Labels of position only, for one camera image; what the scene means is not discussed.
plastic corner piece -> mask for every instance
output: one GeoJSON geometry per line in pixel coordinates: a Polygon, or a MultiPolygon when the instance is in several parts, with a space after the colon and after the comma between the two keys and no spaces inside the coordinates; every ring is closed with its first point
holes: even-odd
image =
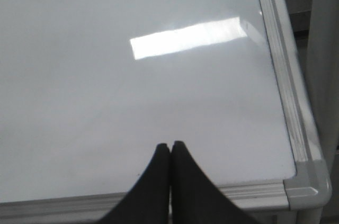
{"type": "Polygon", "coordinates": [[[325,161],[296,162],[296,170],[296,176],[284,180],[290,210],[323,207],[332,195],[325,161]]]}

white whiteboard surface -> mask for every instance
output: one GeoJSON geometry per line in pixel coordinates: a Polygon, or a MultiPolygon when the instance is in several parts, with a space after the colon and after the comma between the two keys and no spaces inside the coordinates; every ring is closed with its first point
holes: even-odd
{"type": "Polygon", "coordinates": [[[175,140],[217,185],[294,176],[258,0],[0,8],[0,202],[128,191],[175,140]]]}

gray corner cap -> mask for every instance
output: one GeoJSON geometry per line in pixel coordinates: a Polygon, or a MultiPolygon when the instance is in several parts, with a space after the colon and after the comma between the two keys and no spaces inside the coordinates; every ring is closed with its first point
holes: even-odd
{"type": "Polygon", "coordinates": [[[323,207],[332,195],[325,161],[296,162],[296,170],[296,176],[284,180],[290,210],[323,207]]]}

